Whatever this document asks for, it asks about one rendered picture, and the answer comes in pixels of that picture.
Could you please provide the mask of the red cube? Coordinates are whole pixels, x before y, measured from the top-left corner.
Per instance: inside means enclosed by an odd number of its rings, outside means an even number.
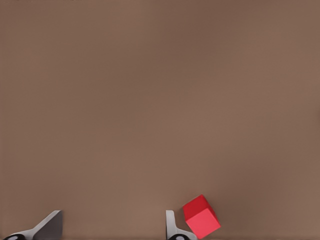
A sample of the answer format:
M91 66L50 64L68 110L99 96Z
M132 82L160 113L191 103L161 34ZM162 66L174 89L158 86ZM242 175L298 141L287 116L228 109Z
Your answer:
M184 220L198 239L203 239L221 227L218 217L203 194L182 207Z

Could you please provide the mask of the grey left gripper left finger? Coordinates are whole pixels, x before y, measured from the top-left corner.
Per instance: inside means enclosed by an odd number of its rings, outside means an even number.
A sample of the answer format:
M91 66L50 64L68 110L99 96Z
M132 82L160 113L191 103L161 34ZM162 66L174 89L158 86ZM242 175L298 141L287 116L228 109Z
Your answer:
M35 227L12 233L3 240L61 240L63 235L63 211L54 210Z

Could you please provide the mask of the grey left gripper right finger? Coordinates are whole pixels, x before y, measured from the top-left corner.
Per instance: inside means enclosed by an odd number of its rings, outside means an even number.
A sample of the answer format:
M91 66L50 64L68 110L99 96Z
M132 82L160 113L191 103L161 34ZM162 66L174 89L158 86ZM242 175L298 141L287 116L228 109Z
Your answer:
M194 233L177 227L175 213L173 210L165 211L165 220L166 240L197 240Z

